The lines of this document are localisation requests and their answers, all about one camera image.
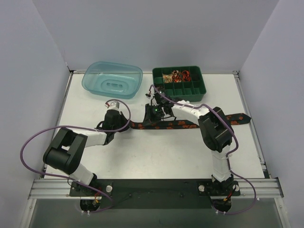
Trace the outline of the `black orange floral necktie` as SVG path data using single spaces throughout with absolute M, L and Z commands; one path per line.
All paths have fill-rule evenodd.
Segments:
M 244 113 L 229 114 L 226 115 L 226 119 L 231 125 L 248 124 L 251 121 L 251 117 Z M 158 123 L 148 123 L 146 126 L 144 126 L 143 123 L 130 121 L 129 126 L 131 129 L 135 130 L 176 130 L 199 128 L 197 124 L 188 120 L 160 121 Z

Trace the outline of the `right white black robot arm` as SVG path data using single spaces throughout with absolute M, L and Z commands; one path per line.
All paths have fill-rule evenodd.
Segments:
M 194 106 L 179 98 L 172 100 L 160 91 L 146 96 L 150 101 L 145 105 L 140 126 L 154 129 L 199 128 L 203 142 L 212 154 L 212 190 L 230 190 L 234 186 L 229 162 L 230 146 L 236 138 L 222 109 L 205 104 Z

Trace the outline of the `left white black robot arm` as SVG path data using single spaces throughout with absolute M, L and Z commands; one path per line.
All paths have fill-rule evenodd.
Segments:
M 81 164 L 86 147 L 108 145 L 116 132 L 128 130 L 128 120 L 122 112 L 110 109 L 93 131 L 58 130 L 43 156 L 43 162 L 67 174 L 73 180 L 93 186 L 97 176 Z

